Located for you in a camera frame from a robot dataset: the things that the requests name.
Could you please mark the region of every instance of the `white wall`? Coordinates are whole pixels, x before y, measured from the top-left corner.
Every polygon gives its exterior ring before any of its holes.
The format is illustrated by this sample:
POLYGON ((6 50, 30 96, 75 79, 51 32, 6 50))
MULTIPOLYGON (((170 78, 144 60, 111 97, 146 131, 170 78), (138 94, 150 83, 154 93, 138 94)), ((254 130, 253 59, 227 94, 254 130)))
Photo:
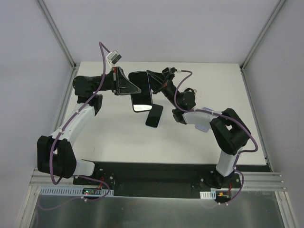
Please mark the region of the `white wall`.
POLYGON ((71 68, 34 0, 0 3, 0 227, 13 228, 71 68))
POLYGON ((46 0, 76 62, 241 64, 278 0, 46 0))
POLYGON ((266 150, 304 226, 304 1, 290 0, 246 68, 266 150))

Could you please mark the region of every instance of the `phone lying on table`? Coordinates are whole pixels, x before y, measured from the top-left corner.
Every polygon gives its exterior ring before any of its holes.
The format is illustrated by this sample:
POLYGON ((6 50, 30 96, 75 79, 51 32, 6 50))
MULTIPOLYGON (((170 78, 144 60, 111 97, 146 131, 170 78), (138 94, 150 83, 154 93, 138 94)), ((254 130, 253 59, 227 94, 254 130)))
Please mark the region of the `phone lying on table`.
POLYGON ((142 90, 140 94, 131 94, 133 111, 139 113, 151 110, 153 103, 148 73, 145 71, 131 72, 129 80, 142 90))
POLYGON ((163 106, 158 104, 153 104, 152 109, 149 112, 146 125, 149 127, 156 128, 160 122, 162 116, 163 106))

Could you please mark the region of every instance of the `ventilation grille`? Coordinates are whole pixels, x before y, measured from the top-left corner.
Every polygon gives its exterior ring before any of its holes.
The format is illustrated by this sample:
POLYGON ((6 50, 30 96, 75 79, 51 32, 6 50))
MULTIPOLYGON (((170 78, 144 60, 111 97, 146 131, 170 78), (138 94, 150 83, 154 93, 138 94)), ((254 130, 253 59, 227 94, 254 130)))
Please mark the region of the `ventilation grille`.
MULTIPOLYGON (((43 186, 41 187, 40 194, 45 196, 83 196, 82 187, 52 187, 52 186, 43 186)), ((102 196, 108 192, 107 189, 97 190, 96 195, 90 196, 102 196)), ((107 196, 114 196, 114 190, 110 190, 107 196)))
POLYGON ((215 191, 201 191, 199 195, 204 200, 215 200, 217 197, 215 191))

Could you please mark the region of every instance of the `smartphone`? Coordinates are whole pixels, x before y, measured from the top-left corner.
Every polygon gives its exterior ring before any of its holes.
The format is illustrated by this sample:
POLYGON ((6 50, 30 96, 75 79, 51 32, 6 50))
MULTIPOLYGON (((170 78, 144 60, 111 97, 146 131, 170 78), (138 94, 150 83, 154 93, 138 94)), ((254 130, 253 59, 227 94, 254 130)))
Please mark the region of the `smartphone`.
POLYGON ((158 104, 153 104, 152 109, 149 112, 148 118, 146 120, 146 125, 149 127, 157 127, 161 119, 163 106, 158 104))
POLYGON ((148 73, 145 71, 131 72, 129 81, 142 90, 140 94, 131 94, 133 111, 139 113, 151 110, 153 103, 148 73))

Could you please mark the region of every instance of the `metal frame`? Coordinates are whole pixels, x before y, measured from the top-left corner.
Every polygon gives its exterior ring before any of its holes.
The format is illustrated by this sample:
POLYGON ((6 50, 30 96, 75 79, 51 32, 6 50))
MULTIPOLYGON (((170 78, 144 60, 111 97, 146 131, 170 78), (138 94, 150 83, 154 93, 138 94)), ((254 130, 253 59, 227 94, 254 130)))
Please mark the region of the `metal frame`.
MULTIPOLYGON (((64 120, 64 116, 67 110, 67 105, 71 96, 72 92, 72 82, 74 77, 77 75, 79 64, 76 64, 73 60, 59 30, 56 26, 54 19, 52 18, 44 0, 36 0, 39 8, 42 11, 42 14, 44 15, 48 25, 50 26, 50 29, 53 32, 54 37, 58 41, 59 46, 61 47, 63 53, 65 54, 67 60, 69 61, 73 72, 70 76, 70 80, 64 95, 64 99, 61 103, 61 109, 58 113, 56 122, 54 124, 54 129, 58 128, 61 123, 64 120)), ((244 63, 241 65, 241 73, 244 80, 245 88, 247 91, 247 95, 249 98, 249 103, 252 109, 252 113, 254 116, 254 120, 256 123, 258 135, 262 144, 263 152, 266 156, 266 159, 268 160, 268 165, 271 166, 271 161, 269 160, 269 157, 267 156, 265 145, 263 142, 263 138, 261 135, 260 127, 257 121, 257 116, 255 112, 255 107, 252 101, 252 97, 250 94, 250 90, 248 88, 246 77, 244 75, 244 69, 250 62, 252 56, 254 55, 255 51, 258 49, 261 41, 265 37, 265 35, 268 33, 270 27, 272 26, 273 22, 275 21, 277 15, 282 10, 283 6, 287 0, 279 0, 276 4, 275 8, 273 9, 271 15, 267 19, 265 25, 263 26, 261 32, 259 33, 258 37, 256 38, 252 48, 250 49, 248 55, 246 56, 244 63)), ((284 221, 284 225, 286 227, 299 227, 296 223, 296 220, 294 219, 294 212, 291 208, 291 204, 289 201, 288 193, 286 192, 286 186, 282 179, 282 175, 280 173, 274 173, 274 172, 244 172, 245 176, 245 182, 244 182, 244 190, 246 191, 274 191, 276 193, 278 205, 281 211, 281 215, 284 221)), ((40 193, 41 186, 50 186, 52 185, 52 182, 49 179, 49 175, 45 173, 40 173, 37 169, 34 170, 31 182, 28 187, 28 192, 26 194, 25 201, 21 208, 21 213, 17 220, 17 227, 25 228, 29 227, 31 219, 33 218, 33 213, 35 209, 35 205, 38 199, 38 195, 40 193)), ((73 185, 73 179, 62 179, 58 187, 72 187, 73 185)))

